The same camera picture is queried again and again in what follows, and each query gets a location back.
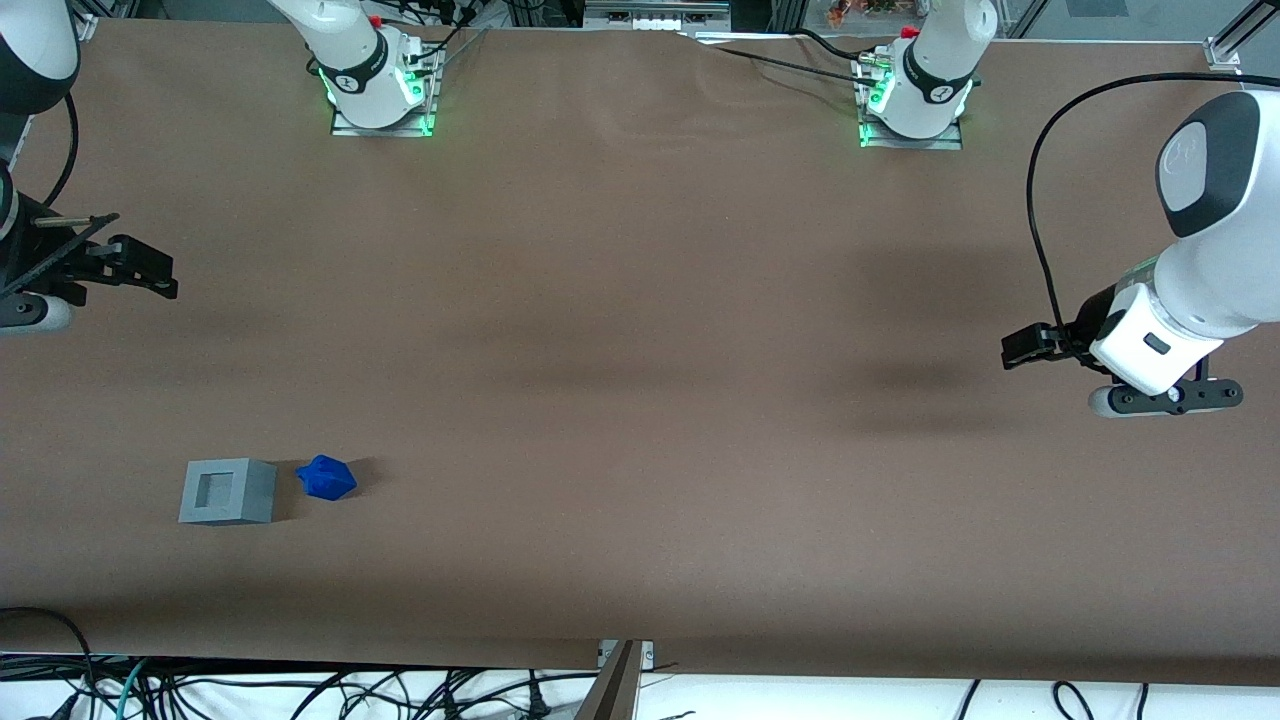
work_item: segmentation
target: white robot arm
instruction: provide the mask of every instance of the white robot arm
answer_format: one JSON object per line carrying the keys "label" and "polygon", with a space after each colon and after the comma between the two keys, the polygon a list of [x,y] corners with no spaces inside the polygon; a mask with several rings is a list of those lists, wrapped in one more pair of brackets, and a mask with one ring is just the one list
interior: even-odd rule
{"label": "white robot arm", "polygon": [[964,113],[974,69],[997,26],[991,0],[933,0],[920,35],[888,46],[892,77],[868,109],[904,137],[942,135]]}
{"label": "white robot arm", "polygon": [[1146,395],[1222,341],[1280,320],[1280,94],[1210,101],[1165,145],[1157,178],[1179,240],[1116,283],[1089,348]]}
{"label": "white robot arm", "polygon": [[[0,0],[0,113],[32,115],[65,97],[74,147],[78,123],[69,92],[78,70],[79,44],[67,0]],[[127,234],[102,245],[88,240],[116,214],[64,218],[50,208],[73,160],[74,151],[44,201],[19,192],[0,163],[0,336],[68,327],[72,307],[87,300],[81,283],[178,295],[173,259],[164,252]]]}
{"label": "white robot arm", "polygon": [[0,0],[0,113],[44,113],[67,96],[78,72],[67,0]]}
{"label": "white robot arm", "polygon": [[1239,384],[1203,377],[1203,363],[1224,341],[1280,322],[1280,92],[1228,92],[1196,110],[1156,176],[1174,245],[1085,301],[1075,322],[1004,341],[1006,369],[1074,357],[1114,375],[1089,401],[1102,416],[1239,405]]}
{"label": "white robot arm", "polygon": [[362,128],[384,128],[424,101],[406,82],[421,41],[375,28],[360,0],[269,0],[298,28],[320,64],[338,111]]}

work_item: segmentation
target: blue plastic piece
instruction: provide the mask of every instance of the blue plastic piece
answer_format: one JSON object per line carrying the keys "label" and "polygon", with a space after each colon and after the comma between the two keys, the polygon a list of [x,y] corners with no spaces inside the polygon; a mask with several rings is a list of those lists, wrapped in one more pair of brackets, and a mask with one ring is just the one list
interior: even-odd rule
{"label": "blue plastic piece", "polygon": [[294,473],[302,480],[302,492],[311,497],[338,500],[356,489],[356,477],[351,474],[351,468],[342,460],[328,455],[316,455],[310,464],[298,468]]}

